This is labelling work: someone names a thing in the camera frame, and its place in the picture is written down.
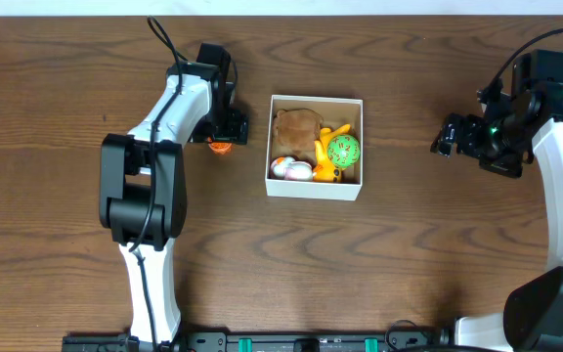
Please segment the orange ribbed round toy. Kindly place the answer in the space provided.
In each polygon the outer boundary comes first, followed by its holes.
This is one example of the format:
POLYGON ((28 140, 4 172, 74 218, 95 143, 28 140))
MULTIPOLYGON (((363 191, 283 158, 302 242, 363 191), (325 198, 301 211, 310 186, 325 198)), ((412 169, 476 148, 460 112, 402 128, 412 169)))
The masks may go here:
POLYGON ((215 154, 228 154, 233 147, 232 143, 224 143, 224 142, 212 142, 208 144, 208 147, 215 153, 215 154))

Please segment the green number ball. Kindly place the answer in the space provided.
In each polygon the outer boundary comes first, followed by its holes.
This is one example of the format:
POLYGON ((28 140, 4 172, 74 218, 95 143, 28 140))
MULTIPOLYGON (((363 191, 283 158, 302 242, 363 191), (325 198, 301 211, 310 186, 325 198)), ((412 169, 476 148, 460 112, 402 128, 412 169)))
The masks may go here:
POLYGON ((346 169, 360 159, 361 145, 354 136, 341 134, 331 139, 326 152, 336 168, 346 169))

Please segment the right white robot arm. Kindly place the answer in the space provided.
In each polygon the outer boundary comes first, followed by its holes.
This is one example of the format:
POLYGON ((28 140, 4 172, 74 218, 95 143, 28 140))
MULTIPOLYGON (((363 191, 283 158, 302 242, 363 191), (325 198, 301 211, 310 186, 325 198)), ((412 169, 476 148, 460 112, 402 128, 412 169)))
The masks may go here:
POLYGON ((449 115, 431 150, 471 156, 481 168, 509 178, 537 163, 547 259, 544 273, 513 290, 502 312, 457 319, 451 343, 487 351, 563 351, 563 82, 528 79, 510 95, 497 82, 478 99, 482 115, 449 115))

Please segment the white pink duck toy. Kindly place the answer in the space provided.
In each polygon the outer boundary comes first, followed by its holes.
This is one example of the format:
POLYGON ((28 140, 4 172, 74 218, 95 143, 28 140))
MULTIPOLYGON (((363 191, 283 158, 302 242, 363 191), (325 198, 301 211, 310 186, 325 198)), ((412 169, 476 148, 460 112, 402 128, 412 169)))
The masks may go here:
POLYGON ((296 160, 292 156, 276 158, 270 166, 272 176, 286 181, 311 182, 314 179, 313 168, 306 161, 296 160))

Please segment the brown plush toy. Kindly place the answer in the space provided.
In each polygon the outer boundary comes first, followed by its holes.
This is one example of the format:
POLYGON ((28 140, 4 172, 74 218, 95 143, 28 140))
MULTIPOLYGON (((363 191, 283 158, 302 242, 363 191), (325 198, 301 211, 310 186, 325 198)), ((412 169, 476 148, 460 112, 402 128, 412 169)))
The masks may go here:
POLYGON ((294 153, 313 151, 324 118, 313 110, 278 110, 272 133, 276 143, 294 153))

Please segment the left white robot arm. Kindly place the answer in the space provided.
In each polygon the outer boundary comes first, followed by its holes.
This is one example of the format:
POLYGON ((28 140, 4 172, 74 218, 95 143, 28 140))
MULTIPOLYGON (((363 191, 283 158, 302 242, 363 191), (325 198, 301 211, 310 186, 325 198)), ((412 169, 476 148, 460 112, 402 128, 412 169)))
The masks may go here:
POLYGON ((181 324, 173 254, 187 215, 187 143, 244 145, 248 118, 234 108, 237 66, 203 43, 193 62, 166 73, 165 89, 139 125, 101 145, 99 216, 125 260, 133 321, 129 351, 170 351, 181 324))

